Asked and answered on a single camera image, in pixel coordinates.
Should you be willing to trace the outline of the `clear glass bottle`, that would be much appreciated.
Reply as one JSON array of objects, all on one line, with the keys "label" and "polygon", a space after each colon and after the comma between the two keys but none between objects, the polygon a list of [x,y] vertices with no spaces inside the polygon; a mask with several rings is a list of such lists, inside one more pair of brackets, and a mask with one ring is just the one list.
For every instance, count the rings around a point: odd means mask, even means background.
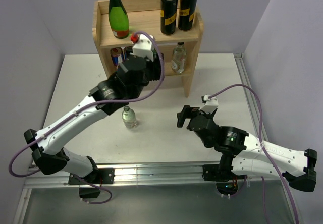
[{"label": "clear glass bottle", "polygon": [[124,106],[123,108],[122,120],[125,126],[129,129],[132,129],[136,126],[137,119],[136,119],[135,111],[133,111],[133,109],[131,109],[128,105]]},{"label": "clear glass bottle", "polygon": [[177,74],[184,72],[186,56],[187,56],[187,52],[184,47],[184,43],[178,42],[176,47],[173,49],[172,64],[171,64],[173,72]]}]

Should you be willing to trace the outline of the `green bottle front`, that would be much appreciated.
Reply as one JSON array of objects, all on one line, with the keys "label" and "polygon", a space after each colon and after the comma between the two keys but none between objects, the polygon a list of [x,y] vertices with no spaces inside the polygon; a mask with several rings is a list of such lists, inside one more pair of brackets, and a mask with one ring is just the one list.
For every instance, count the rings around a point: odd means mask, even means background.
[{"label": "green bottle front", "polygon": [[109,23],[113,35],[123,39],[129,35],[129,18],[121,0],[109,0]]}]

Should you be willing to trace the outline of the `black yellow Schweppes can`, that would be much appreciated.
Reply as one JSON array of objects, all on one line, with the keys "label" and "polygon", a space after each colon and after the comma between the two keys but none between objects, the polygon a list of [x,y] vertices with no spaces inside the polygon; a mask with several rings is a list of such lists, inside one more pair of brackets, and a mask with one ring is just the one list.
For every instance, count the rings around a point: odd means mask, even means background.
[{"label": "black yellow Schweppes can", "polygon": [[178,28],[189,31],[192,28],[197,0],[180,0]]}]

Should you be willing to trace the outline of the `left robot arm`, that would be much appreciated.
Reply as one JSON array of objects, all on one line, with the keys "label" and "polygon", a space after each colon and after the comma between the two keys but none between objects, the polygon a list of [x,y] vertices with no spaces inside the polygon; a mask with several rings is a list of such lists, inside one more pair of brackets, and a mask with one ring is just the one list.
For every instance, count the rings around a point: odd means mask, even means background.
[{"label": "left robot arm", "polygon": [[140,94],[151,81],[164,79],[164,55],[153,52],[133,53],[107,80],[100,82],[69,113],[47,128],[24,133],[38,170],[45,175],[65,171],[86,183],[98,178],[98,167],[90,156],[68,151],[65,145],[83,130],[112,115],[131,102],[141,101]]}]

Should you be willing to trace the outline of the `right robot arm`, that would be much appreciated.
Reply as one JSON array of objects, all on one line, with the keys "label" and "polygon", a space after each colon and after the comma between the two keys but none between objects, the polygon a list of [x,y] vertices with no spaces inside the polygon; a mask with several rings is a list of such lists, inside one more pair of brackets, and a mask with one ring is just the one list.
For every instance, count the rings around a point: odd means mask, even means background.
[{"label": "right robot arm", "polygon": [[228,182],[244,177],[283,177],[293,189],[313,192],[316,186],[317,152],[297,151],[260,140],[254,135],[232,127],[219,126],[215,113],[205,113],[198,107],[185,105],[177,113],[177,127],[189,120],[187,129],[194,132],[204,147],[221,153],[218,164],[202,167],[206,181]]}]

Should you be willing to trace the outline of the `wooden two-tier shelf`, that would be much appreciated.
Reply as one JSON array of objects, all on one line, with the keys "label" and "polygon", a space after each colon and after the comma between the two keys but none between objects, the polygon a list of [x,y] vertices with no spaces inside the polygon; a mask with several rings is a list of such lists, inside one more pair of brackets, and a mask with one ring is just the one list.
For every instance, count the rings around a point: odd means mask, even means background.
[{"label": "wooden two-tier shelf", "polygon": [[[160,0],[122,0],[130,22],[130,34],[144,31],[152,35],[164,54],[165,75],[174,76],[171,68],[172,52],[178,42],[184,43],[187,51],[184,72],[180,73],[184,94],[189,96],[198,53],[204,33],[204,23],[199,9],[195,10],[193,26],[189,31],[176,29],[172,35],[160,31]],[[94,3],[92,36],[105,74],[109,76],[116,70],[111,57],[111,48],[125,47],[132,44],[129,37],[117,39],[113,36],[109,23],[109,0]]]}]

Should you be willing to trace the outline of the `right Red Bull can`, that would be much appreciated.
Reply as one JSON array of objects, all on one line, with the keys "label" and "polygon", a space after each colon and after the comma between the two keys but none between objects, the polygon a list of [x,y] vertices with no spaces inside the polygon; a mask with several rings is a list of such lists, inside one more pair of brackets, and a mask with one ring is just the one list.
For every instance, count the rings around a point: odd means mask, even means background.
[{"label": "right Red Bull can", "polygon": [[132,46],[125,47],[123,52],[124,52],[124,59],[126,60],[129,56],[131,56],[133,54]]}]

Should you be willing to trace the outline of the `red bull can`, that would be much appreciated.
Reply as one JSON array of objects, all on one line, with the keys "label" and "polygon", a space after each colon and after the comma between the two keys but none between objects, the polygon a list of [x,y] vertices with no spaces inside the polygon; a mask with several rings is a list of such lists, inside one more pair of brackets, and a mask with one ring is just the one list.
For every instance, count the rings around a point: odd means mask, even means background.
[{"label": "red bull can", "polygon": [[131,56],[133,54],[132,46],[125,47],[123,52],[124,52],[124,59],[126,60],[129,56]]},{"label": "red bull can", "polygon": [[124,61],[124,53],[121,47],[111,48],[110,54],[115,67],[118,67]]}]

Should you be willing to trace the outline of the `left Red Bull can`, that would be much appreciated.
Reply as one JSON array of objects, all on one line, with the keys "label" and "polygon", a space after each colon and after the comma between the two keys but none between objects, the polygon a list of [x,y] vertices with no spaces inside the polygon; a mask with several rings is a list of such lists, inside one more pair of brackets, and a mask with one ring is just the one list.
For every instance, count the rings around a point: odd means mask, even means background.
[{"label": "left Red Bull can", "polygon": [[115,67],[118,67],[124,61],[124,53],[121,47],[111,48],[110,54]]}]

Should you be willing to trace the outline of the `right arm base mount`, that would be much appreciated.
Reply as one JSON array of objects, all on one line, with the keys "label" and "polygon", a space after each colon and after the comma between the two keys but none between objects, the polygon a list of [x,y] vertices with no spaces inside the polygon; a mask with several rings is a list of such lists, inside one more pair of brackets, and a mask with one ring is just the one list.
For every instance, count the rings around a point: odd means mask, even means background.
[{"label": "right arm base mount", "polygon": [[216,190],[221,198],[231,199],[237,196],[246,186],[247,175],[236,175],[232,171],[219,170],[219,164],[205,164],[202,166],[202,178],[215,182]]}]

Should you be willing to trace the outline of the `aluminium front rail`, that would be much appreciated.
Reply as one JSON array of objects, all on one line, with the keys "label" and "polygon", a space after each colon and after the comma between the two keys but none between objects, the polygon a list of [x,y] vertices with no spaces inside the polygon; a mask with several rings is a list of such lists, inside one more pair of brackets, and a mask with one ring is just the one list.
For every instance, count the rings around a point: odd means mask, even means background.
[{"label": "aluminium front rail", "polygon": [[[144,185],[173,185],[199,184],[206,181],[202,177],[203,165],[218,164],[218,161],[207,162],[168,162],[147,164],[100,164],[99,169],[113,169],[111,184],[103,186],[144,186]],[[69,183],[70,174],[58,172],[53,175],[44,175],[41,172],[26,178],[25,189],[88,187],[78,182]]]}]

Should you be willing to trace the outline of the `aluminium side rail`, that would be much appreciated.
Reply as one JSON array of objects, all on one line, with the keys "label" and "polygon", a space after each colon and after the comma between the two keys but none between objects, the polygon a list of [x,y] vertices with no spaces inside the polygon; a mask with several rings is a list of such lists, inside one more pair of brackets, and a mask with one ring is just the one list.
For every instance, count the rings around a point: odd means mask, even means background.
[{"label": "aluminium side rail", "polygon": [[[235,62],[236,62],[237,68],[238,68],[238,72],[239,72],[242,84],[247,85],[248,87],[251,88],[251,83],[250,83],[250,80],[249,80],[249,77],[248,77],[248,74],[247,74],[247,71],[246,71],[246,68],[244,65],[244,61],[243,61],[243,54],[242,53],[235,53],[234,59],[235,59]],[[256,136],[257,136],[259,126],[260,126],[260,124],[259,124],[260,123],[260,121],[259,121],[260,120],[260,111],[258,109],[257,101],[256,101],[254,94],[246,88],[244,88],[244,92],[245,92],[247,104],[249,107],[249,111],[251,114],[251,118],[252,118],[254,129],[256,132]]]}]

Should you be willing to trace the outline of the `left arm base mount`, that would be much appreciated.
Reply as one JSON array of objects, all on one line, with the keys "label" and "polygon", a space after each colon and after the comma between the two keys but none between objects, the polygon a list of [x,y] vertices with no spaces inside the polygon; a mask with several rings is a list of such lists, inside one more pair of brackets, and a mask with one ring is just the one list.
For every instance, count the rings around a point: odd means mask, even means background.
[{"label": "left arm base mount", "polygon": [[[75,174],[70,174],[68,179],[69,186],[79,186],[79,197],[82,201],[89,204],[103,204],[112,199],[112,193],[104,184],[112,184],[114,182],[115,169],[114,168],[101,168],[98,173],[94,175],[93,180],[85,180]],[[98,198],[101,192],[106,192],[110,196],[105,201],[95,202],[94,199]]]}]

